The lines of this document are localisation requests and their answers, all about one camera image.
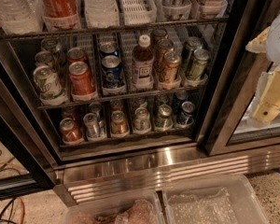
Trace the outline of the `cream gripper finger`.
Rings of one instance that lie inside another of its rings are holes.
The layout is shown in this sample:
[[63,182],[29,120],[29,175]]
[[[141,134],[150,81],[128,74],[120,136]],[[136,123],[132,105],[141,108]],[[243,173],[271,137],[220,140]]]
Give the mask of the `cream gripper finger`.
[[266,40],[270,30],[270,26],[264,29],[257,37],[249,41],[245,46],[245,49],[252,53],[265,53],[266,52]]
[[262,123],[270,123],[279,113],[280,66],[277,66],[271,73],[262,73],[259,78],[252,118]]

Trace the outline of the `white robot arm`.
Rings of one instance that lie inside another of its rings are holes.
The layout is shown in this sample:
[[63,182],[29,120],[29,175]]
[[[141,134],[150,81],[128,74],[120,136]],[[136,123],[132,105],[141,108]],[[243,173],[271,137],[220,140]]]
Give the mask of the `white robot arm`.
[[248,42],[245,49],[252,53],[265,53],[276,65],[272,72],[261,73],[250,114],[253,120],[269,124],[280,113],[280,13],[269,27]]

